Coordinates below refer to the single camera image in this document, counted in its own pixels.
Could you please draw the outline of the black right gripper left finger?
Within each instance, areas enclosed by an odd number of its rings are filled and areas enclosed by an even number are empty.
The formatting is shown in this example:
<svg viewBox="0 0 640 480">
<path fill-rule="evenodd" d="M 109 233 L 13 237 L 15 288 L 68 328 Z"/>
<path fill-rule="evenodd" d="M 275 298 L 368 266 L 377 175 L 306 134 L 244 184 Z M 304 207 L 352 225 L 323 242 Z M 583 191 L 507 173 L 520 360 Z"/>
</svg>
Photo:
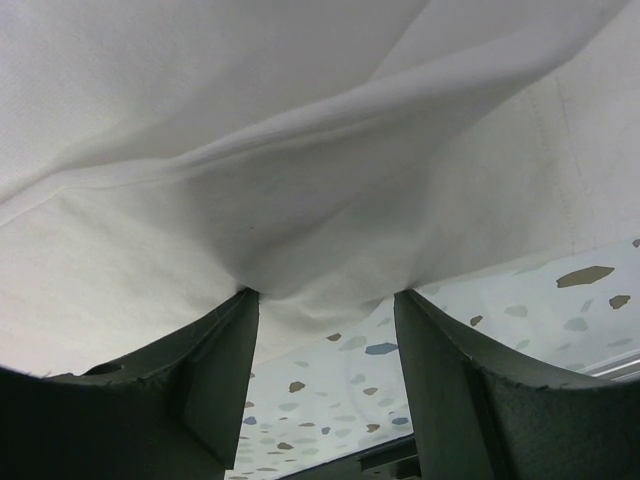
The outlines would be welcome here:
<svg viewBox="0 0 640 480">
<path fill-rule="evenodd" d="M 220 479 L 235 462 L 259 319 L 245 289 L 84 374 L 1 372 L 5 479 Z"/>
</svg>

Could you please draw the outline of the white Coca-Cola t-shirt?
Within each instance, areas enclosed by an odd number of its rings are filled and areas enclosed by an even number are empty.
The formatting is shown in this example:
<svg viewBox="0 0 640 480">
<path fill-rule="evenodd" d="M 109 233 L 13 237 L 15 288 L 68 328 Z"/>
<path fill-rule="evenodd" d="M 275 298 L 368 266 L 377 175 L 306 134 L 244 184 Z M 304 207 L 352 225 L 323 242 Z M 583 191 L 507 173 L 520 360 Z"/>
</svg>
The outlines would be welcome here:
<svg viewBox="0 0 640 480">
<path fill-rule="evenodd" d="M 639 230 L 635 1 L 5 1 L 1 363 L 249 287 L 267 360 L 412 286 Z"/>
</svg>

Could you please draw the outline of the aluminium right side rail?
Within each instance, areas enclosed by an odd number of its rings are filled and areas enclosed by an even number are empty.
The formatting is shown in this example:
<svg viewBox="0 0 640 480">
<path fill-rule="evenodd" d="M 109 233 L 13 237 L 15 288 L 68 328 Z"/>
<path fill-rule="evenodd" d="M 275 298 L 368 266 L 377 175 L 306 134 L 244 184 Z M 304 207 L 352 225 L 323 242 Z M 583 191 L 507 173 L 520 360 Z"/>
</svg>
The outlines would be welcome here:
<svg viewBox="0 0 640 480">
<path fill-rule="evenodd" d="M 585 370 L 584 374 L 610 381 L 632 382 L 639 379 L 639 365 L 639 354 L 634 353 Z"/>
</svg>

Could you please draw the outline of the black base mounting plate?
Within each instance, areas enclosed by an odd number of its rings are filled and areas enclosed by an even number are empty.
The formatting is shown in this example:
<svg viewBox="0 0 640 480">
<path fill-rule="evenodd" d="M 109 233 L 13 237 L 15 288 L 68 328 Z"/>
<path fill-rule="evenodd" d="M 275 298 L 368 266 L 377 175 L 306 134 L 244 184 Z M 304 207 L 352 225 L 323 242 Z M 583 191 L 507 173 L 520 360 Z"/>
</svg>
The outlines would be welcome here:
<svg viewBox="0 0 640 480">
<path fill-rule="evenodd" d="M 283 480 L 419 480 L 414 435 L 401 437 L 283 477 Z"/>
</svg>

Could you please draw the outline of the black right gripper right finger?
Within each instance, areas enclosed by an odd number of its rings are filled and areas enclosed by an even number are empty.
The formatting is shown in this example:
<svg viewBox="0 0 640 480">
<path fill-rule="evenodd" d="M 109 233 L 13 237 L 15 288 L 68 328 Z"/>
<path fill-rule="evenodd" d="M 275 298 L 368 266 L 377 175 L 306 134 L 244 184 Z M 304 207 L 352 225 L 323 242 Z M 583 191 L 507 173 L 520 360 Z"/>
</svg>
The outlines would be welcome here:
<svg viewBox="0 0 640 480">
<path fill-rule="evenodd" d="M 639 385 L 538 361 L 415 291 L 396 338 L 426 479 L 635 479 Z"/>
</svg>

